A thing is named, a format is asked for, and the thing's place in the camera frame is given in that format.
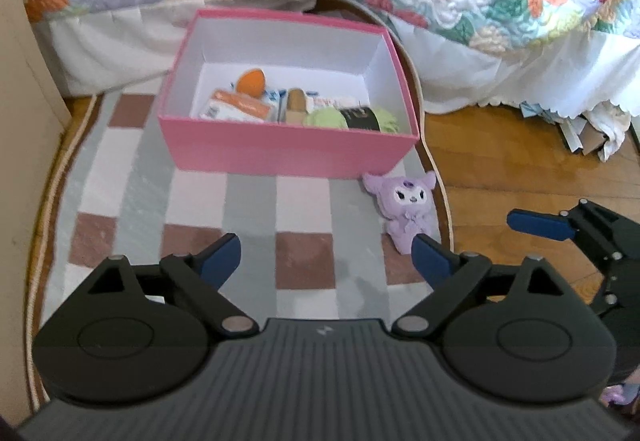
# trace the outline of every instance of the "white bed skirt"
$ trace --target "white bed skirt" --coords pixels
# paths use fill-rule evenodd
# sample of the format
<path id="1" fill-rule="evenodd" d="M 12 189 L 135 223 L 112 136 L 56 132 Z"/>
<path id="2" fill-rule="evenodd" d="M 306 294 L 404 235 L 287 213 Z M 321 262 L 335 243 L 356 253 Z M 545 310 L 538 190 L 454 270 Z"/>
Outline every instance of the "white bed skirt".
<path id="1" fill-rule="evenodd" d="M 301 10 L 313 2 L 250 5 Z M 181 1 L 87 14 L 40 23 L 35 31 L 61 91 L 95 94 L 170 69 L 188 21 L 203 6 L 200 0 Z M 575 117 L 609 100 L 640 115 L 640 40 L 574 32 L 544 47 L 498 58 L 401 20 L 393 22 L 420 75 L 427 112 L 527 101 Z"/>

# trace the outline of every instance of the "triangular cutout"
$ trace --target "triangular cutout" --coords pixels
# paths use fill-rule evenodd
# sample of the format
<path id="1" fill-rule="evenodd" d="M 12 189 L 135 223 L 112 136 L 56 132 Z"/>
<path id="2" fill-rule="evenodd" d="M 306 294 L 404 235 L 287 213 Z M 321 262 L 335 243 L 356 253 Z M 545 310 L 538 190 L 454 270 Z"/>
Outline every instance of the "triangular cutout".
<path id="1" fill-rule="evenodd" d="M 529 293 L 537 293 L 542 295 L 562 296 L 562 290 L 551 280 L 549 274 L 541 267 L 536 268 L 531 274 L 529 280 Z"/>
<path id="2" fill-rule="evenodd" d="M 124 284 L 122 283 L 120 270 L 117 267 L 110 267 L 94 283 L 89 294 L 120 293 L 122 291 L 124 291 Z"/>

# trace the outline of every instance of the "silver screw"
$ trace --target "silver screw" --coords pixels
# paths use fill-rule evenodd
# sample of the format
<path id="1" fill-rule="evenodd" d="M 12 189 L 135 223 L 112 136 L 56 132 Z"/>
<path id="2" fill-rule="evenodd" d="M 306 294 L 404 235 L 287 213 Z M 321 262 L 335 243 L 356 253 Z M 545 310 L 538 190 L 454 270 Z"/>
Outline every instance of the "silver screw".
<path id="1" fill-rule="evenodd" d="M 254 321 L 246 316 L 228 316 L 222 320 L 222 327 L 230 333 L 245 333 L 254 326 Z"/>
<path id="2" fill-rule="evenodd" d="M 421 333 L 429 328 L 429 322 L 421 316 L 416 315 L 398 318 L 396 325 L 406 333 Z"/>

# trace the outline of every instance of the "pink box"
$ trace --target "pink box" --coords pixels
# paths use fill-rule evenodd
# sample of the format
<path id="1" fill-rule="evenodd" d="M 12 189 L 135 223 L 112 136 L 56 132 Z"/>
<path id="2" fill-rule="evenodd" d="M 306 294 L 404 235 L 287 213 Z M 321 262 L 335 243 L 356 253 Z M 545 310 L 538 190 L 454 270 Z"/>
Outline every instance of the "pink box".
<path id="1" fill-rule="evenodd" d="M 198 119 L 213 90 L 252 68 L 273 88 L 354 96 L 385 108 L 401 134 Z M 158 118 L 181 170 L 353 179 L 389 172 L 419 138 L 386 29 L 270 10 L 198 11 L 162 88 Z"/>

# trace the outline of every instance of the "robotic arm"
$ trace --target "robotic arm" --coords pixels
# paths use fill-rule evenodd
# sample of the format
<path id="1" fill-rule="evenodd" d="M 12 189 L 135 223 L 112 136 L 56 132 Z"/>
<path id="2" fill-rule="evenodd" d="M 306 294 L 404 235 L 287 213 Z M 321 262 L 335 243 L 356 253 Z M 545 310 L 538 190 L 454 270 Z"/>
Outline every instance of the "robotic arm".
<path id="1" fill-rule="evenodd" d="M 240 262 L 233 234 L 158 265 L 105 259 L 34 341 L 52 400 L 18 434 L 26 441 L 631 439 L 631 426 L 597 398 L 612 374 L 638 364 L 631 354 L 616 359 L 616 342 L 625 360 L 631 345 L 623 324 L 639 322 L 630 286 L 639 246 L 625 239 L 640 238 L 638 225 L 590 202 L 561 217 L 514 210 L 508 222 L 573 239 L 585 251 L 605 275 L 592 309 L 540 257 L 494 265 L 425 235 L 414 240 L 412 259 L 434 292 L 390 330 L 378 319 L 270 319 L 260 331 L 218 292 Z"/>

